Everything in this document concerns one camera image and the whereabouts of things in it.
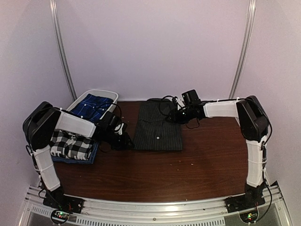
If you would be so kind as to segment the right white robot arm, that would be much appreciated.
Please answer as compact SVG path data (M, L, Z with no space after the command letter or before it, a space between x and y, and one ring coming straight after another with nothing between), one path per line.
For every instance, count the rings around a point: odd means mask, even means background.
M178 124L187 124L193 119L199 121L215 117L235 118L247 145L246 184L254 188L262 185L267 163L266 145L272 127L256 96L202 101L193 89L183 93L182 100L174 97L173 104L175 108L170 110L166 119Z

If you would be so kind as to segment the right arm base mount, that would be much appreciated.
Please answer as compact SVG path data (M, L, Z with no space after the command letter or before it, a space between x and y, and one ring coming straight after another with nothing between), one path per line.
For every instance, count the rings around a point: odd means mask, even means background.
M264 184L253 187L245 184L245 193L238 196L230 196L225 199L225 206L228 213L255 208L258 205L265 204L263 197Z

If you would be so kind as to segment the dark grey pinstriped shirt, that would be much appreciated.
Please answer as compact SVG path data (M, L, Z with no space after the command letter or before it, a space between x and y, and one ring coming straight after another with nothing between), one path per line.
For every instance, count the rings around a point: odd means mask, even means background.
M174 104L168 99L151 98L141 103L135 128L135 150L181 151L182 128L166 120Z

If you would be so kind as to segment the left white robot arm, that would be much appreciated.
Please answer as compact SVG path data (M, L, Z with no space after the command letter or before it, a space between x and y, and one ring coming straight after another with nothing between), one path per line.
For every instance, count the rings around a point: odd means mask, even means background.
M54 130L63 130L97 142L106 142L114 150L134 148L134 143L126 132L127 124L121 116L106 111L99 121L93 123L71 112L42 102L23 123L23 132L27 141L26 150L32 157L34 167L40 176L44 188L52 192L49 201L57 209L67 206L65 195L57 191L61 187L50 154L50 140Z

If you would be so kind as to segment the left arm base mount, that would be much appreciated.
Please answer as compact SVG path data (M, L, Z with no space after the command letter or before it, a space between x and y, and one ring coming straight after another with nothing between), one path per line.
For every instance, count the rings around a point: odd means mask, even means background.
M63 210L68 213L81 213L84 204L84 200L82 198L65 195L62 186L50 191L46 188L44 183L42 183L41 188L42 191L45 190L46 192L45 196L43 197L43 205L54 209Z

